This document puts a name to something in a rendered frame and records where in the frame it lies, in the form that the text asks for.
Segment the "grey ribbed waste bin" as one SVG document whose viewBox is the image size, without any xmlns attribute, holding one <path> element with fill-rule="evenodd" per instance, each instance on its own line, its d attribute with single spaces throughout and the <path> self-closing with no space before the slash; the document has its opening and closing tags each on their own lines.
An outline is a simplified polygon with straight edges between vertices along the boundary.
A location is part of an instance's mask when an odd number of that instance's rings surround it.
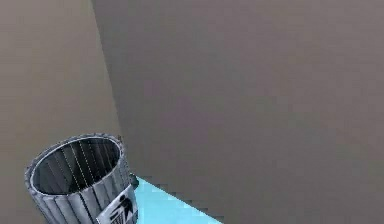
<svg viewBox="0 0 384 224">
<path fill-rule="evenodd" d="M 138 224 L 139 180 L 120 137 L 90 133 L 60 141 L 31 161 L 24 183 L 46 224 Z"/>
</svg>

